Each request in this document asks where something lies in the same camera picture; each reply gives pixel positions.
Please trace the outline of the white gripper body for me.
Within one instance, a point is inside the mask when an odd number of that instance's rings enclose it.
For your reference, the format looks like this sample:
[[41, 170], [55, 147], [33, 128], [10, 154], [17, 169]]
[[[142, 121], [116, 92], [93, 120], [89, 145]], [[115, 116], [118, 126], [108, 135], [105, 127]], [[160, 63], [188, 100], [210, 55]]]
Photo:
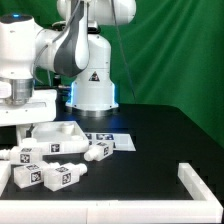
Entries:
[[24, 105], [7, 105], [0, 99], [0, 127], [53, 121], [56, 98], [55, 90], [36, 90]]

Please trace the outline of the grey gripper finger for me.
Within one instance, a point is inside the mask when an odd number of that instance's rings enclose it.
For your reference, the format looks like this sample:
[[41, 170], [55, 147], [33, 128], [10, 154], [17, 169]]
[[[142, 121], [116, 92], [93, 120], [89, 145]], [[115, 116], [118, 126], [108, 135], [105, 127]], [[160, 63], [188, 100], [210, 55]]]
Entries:
[[26, 130], [26, 138], [32, 137], [32, 132], [34, 128], [35, 128], [34, 124], [31, 124], [30, 127]]

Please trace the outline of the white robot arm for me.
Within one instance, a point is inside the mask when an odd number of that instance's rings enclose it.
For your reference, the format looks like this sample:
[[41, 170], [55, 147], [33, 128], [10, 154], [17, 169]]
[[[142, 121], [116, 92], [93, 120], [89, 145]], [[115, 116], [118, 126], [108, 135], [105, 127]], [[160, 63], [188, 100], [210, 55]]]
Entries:
[[52, 121], [57, 91], [36, 90], [36, 69], [73, 77], [70, 111], [102, 116], [118, 108], [110, 80], [110, 43], [101, 25], [130, 23], [135, 0], [57, 0], [65, 28], [39, 26], [31, 15], [0, 17], [0, 127]]

